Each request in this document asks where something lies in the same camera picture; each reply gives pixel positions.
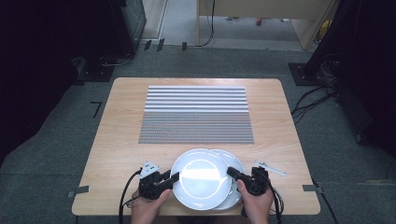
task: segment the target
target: person's right hand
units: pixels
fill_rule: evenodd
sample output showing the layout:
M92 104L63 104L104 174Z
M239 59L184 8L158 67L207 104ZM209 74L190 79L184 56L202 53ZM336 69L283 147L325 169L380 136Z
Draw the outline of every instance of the person's right hand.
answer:
M238 190L242 195L249 222L251 224L267 224L271 204L274 201L273 192L268 189L260 196L253 196L248 192L245 183L242 180L238 179L237 184Z

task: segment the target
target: table top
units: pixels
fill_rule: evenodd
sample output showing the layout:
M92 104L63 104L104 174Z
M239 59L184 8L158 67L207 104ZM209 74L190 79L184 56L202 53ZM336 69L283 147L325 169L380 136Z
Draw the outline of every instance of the table top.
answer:
M248 114L254 137L252 144L139 144L149 86L239 86L246 90ZM284 215L315 215L320 211L317 194L304 191L312 185L304 153L290 114L282 85L265 78L141 78L120 77L114 81L105 112L92 144L80 186L87 193L77 194L73 214L77 216L116 216L120 197L130 176L145 161L161 167L163 173L176 159L193 148L220 148L234 154L250 175L254 161L264 161L287 176L269 172L272 184L281 194ZM137 189L138 177L127 191L127 200ZM195 211L182 205L172 194L160 211L161 216L239 215L237 205L222 211ZM125 206L124 214L130 214Z

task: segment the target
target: floor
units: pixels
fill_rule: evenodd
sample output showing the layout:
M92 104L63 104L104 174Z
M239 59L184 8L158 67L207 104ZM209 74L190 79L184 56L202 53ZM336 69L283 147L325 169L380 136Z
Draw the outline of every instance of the floor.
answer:
M158 43L164 38L165 45L181 46L187 42L190 47L197 45L196 0L144 0L148 23L142 41ZM200 44L204 44L211 34L211 18L201 17ZM224 49L269 49L303 50L290 21L262 19L256 25L256 18L238 18L232 21L224 17L213 20L214 39L210 48ZM308 51L314 51L312 43Z

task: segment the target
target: plate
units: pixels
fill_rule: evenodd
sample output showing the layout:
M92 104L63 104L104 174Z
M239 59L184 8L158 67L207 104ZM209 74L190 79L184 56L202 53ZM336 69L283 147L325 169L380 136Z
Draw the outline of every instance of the plate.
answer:
M232 178L228 165L216 152L196 148L183 153L172 167L171 175L179 172L174 184L176 198L194 210L209 210L219 206L229 195Z
M232 166L233 168L237 169L239 172L242 174L245 174L245 168L244 165L240 160L238 160L235 155L232 153L221 150L221 149L212 149L212 151L216 152L219 154L227 163L228 166ZM238 203L238 201L241 199L241 194L237 191L238 185L236 181L232 178L232 184L231 184L231 189L229 192L228 197L222 202L219 206L213 208L213 210L225 210L233 207Z

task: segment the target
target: white plate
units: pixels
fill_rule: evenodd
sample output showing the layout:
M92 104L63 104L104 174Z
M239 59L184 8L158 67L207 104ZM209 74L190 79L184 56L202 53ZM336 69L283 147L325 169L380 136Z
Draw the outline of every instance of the white plate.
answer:
M212 149L212 151L218 153L228 164L228 166L232 166L233 168L237 169L239 172L242 174L245 174L245 168L244 165L241 163L240 160L238 160L235 155L232 153L221 150L221 149ZM232 184L231 184L231 189L228 197L222 202L219 206L213 208L214 210L225 210L233 207L238 203L238 201L241 199L241 194L237 191L238 186L236 181L232 178Z
M217 153L196 148L183 153L172 167L171 175L179 172L173 192L177 199L194 210L209 210L219 206L231 189L228 165Z

